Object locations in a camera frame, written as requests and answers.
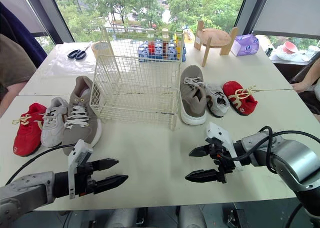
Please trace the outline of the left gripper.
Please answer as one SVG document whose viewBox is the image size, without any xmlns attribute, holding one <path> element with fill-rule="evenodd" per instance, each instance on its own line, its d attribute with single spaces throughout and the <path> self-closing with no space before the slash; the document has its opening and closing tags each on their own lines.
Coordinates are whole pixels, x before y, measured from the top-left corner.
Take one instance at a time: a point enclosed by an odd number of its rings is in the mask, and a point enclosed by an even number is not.
<svg viewBox="0 0 320 228">
<path fill-rule="evenodd" d="M 119 163 L 119 160 L 106 158 L 77 167 L 74 176 L 75 194 L 79 197 L 92 193 L 99 194 L 123 184 L 129 178 L 128 175 L 113 175 L 97 182 L 91 178 L 94 171 L 107 170 L 117 163 Z"/>
</svg>

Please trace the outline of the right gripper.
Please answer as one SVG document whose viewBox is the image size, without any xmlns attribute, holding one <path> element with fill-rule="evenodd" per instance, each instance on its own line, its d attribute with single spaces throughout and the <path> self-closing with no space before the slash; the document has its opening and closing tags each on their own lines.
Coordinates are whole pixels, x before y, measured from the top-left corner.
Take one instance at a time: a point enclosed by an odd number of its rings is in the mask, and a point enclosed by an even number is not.
<svg viewBox="0 0 320 228">
<path fill-rule="evenodd" d="M 223 146 L 222 141 L 217 138 L 211 138 L 210 141 L 211 145 L 196 147 L 191 150 L 188 155 L 190 157 L 204 157 L 209 155 L 217 165 L 218 171 L 215 169 L 193 171 L 184 177 L 186 180 L 194 183 L 218 181 L 225 184 L 226 174 L 232 173 L 235 169 L 234 162 L 227 159 L 231 158 L 231 155 L 226 147 Z"/>
</svg>

